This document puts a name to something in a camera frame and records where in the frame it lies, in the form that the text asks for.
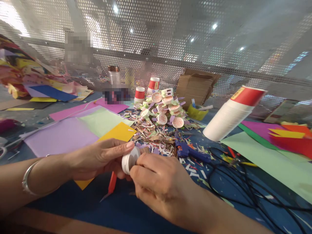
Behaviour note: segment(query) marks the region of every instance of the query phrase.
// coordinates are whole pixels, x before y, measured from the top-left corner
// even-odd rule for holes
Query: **cardboard box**
[[[221,77],[219,74],[213,74],[205,71],[186,69],[183,75],[180,75],[175,94],[179,97],[185,97],[182,101],[184,109],[188,109],[192,103],[192,98],[197,105],[202,105],[211,95],[214,84]]]

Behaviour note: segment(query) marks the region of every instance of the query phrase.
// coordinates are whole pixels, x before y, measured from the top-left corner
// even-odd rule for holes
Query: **blue table surface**
[[[95,100],[99,98],[100,95],[101,93],[94,93],[86,98],[86,101]],[[4,99],[10,99],[8,95],[1,91],[0,96],[5,97]],[[25,127],[18,127],[12,132],[2,134],[1,137],[5,137],[10,141],[17,139],[19,134],[32,131],[35,127],[41,127],[44,124],[52,122],[53,120],[46,118],[49,114],[81,104],[83,104],[83,102],[57,102],[43,110],[1,111],[1,118],[12,118],[26,124]],[[213,118],[215,113],[215,110],[211,110],[202,122],[207,124]],[[203,146],[205,149],[207,147],[216,147],[227,151],[225,145],[208,140],[202,134],[202,130],[203,129],[200,129],[200,132],[195,129],[190,131],[193,134],[190,137],[193,144],[197,143],[198,146]],[[239,132],[241,132],[241,129],[237,127],[229,135]],[[20,153],[8,160],[12,155],[13,153],[9,152],[2,160],[0,160],[0,165],[35,158],[33,152],[24,143],[20,148]],[[186,163],[183,164],[184,167],[189,164],[188,160],[185,161]],[[205,164],[203,164],[202,167],[198,163],[195,163],[194,167],[198,170],[203,170],[207,177],[212,171],[212,168]],[[271,191],[283,203],[292,206],[311,208],[311,205],[304,199],[262,169],[248,167],[247,172],[251,179]],[[135,191],[133,182],[118,179],[114,193],[100,203],[99,201],[103,195],[107,193],[110,176],[110,173],[99,175],[83,191],[81,191],[73,181],[69,181],[54,193],[30,203],[28,207],[131,233],[188,233],[188,231],[169,223],[137,199],[136,196],[133,195]],[[192,176],[191,178],[199,186],[208,189],[201,181],[197,180],[197,177]],[[242,193],[239,186],[223,173],[215,173],[211,178],[211,184],[215,190],[229,198],[237,199],[241,202],[248,201],[248,198]],[[263,190],[262,192],[263,194],[268,195],[268,193]],[[261,212],[235,202],[231,203],[238,211],[278,233],[276,229],[272,229],[272,226],[267,224],[267,218]],[[301,233],[299,227],[284,209],[275,207],[265,200],[262,201],[262,206],[276,224],[278,224],[286,233],[286,230],[293,234]],[[311,213],[299,211],[294,211],[294,213],[302,218],[308,225],[312,225]],[[301,220],[300,223],[303,225],[307,233],[312,233],[311,227]]]

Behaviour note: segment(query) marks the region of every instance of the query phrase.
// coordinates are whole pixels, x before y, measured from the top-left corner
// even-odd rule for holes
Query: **silver bracelet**
[[[36,165],[37,162],[39,162],[40,160],[34,162],[28,169],[27,171],[25,172],[25,175],[23,177],[23,181],[22,181],[22,187],[24,189],[24,191],[28,194],[31,194],[33,196],[46,196],[52,192],[54,192],[55,190],[57,190],[59,187],[57,187],[55,190],[51,191],[51,192],[48,192],[48,193],[45,193],[45,194],[36,194],[34,192],[32,192],[29,187],[28,187],[28,176],[30,174],[30,172],[32,171],[33,167]]]

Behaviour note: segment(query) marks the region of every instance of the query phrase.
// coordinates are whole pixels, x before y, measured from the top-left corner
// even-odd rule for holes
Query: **stack of paper cups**
[[[137,87],[136,88],[136,94],[134,97],[134,103],[143,103],[145,100],[145,88],[143,87]]]
[[[159,90],[159,78],[158,77],[151,77],[150,78],[150,83],[149,83],[149,87],[147,89],[147,93],[146,95],[152,95],[153,94],[153,90],[155,90],[155,92],[158,92]]]
[[[202,133],[212,141],[222,140],[252,112],[266,92],[243,85],[224,103]]]

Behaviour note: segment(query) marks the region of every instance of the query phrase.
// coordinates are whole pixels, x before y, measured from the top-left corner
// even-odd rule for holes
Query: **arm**
[[[182,228],[197,233],[271,233],[196,185],[174,157],[144,153],[130,175],[137,197]]]
[[[114,171],[120,179],[125,178],[121,156],[133,148],[133,142],[125,144],[123,141],[109,139],[68,154],[0,166],[0,218],[53,192],[71,179],[89,180],[105,171]],[[26,170],[36,161],[38,163],[28,176],[28,187],[38,196],[24,192],[22,187]]]

